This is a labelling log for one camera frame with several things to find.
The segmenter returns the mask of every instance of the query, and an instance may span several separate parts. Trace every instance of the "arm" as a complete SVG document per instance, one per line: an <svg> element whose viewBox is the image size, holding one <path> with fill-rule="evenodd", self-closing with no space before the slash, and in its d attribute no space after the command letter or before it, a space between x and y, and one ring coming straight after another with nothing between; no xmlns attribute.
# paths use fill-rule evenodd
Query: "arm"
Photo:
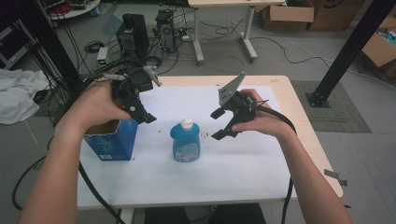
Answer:
<svg viewBox="0 0 396 224"><path fill-rule="evenodd" d="M243 90L242 93L262 101L254 90ZM276 137L289 166L306 223L352 223L344 204L289 125L272 115L257 111L253 121L235 124L233 131L257 131Z"/></svg>
<svg viewBox="0 0 396 224"><path fill-rule="evenodd" d="M19 223L77 223L81 141L91 126L111 119L131 117L112 102L110 82L92 83L56 126Z"/></svg>

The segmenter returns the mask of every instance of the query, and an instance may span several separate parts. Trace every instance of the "cardboard box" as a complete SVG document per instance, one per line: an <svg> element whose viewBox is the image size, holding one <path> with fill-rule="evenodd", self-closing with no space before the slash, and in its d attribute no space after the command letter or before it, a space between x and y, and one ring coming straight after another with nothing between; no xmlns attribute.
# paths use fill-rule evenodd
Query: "cardboard box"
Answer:
<svg viewBox="0 0 396 224"><path fill-rule="evenodd" d="M314 20L314 6L309 0L302 7L268 6L260 18L264 30L302 31Z"/></svg>
<svg viewBox="0 0 396 224"><path fill-rule="evenodd" d="M387 16L377 31L385 30L396 32L395 17ZM396 47L384 36L373 34L361 51L368 68L380 79L396 80Z"/></svg>
<svg viewBox="0 0 396 224"><path fill-rule="evenodd" d="M111 120L91 127L84 139L102 161L129 161L137 132L135 120Z"/></svg>
<svg viewBox="0 0 396 224"><path fill-rule="evenodd" d="M341 31L353 21L364 0L311 0L315 8L314 22L308 24L310 31Z"/></svg>

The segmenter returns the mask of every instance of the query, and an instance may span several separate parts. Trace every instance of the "white cloth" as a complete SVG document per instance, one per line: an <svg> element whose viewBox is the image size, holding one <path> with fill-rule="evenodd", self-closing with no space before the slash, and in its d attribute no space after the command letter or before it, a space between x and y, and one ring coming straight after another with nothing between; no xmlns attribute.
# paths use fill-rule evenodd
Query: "white cloth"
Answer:
<svg viewBox="0 0 396 224"><path fill-rule="evenodd" d="M0 123L13 124L31 117L38 110L35 93L48 85L42 71L0 69Z"/></svg>

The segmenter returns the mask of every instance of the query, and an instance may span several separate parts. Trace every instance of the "white bottle cap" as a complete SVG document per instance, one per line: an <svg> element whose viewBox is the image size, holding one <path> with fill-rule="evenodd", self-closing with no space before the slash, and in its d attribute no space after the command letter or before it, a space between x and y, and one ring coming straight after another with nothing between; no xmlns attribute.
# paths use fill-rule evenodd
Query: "white bottle cap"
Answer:
<svg viewBox="0 0 396 224"><path fill-rule="evenodd" d="M192 125L194 124L194 121L192 121L192 119L183 119L181 121L181 128L184 131L189 131L192 129Z"/></svg>

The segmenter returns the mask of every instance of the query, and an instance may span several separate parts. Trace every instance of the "plastic bottle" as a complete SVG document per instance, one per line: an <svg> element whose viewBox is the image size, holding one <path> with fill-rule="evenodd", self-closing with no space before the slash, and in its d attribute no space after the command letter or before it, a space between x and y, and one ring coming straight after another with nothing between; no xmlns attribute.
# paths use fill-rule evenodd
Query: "plastic bottle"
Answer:
<svg viewBox="0 0 396 224"><path fill-rule="evenodd" d="M192 119L183 119L172 128L173 155L176 161L195 161L199 158L201 152L199 132L198 125Z"/></svg>

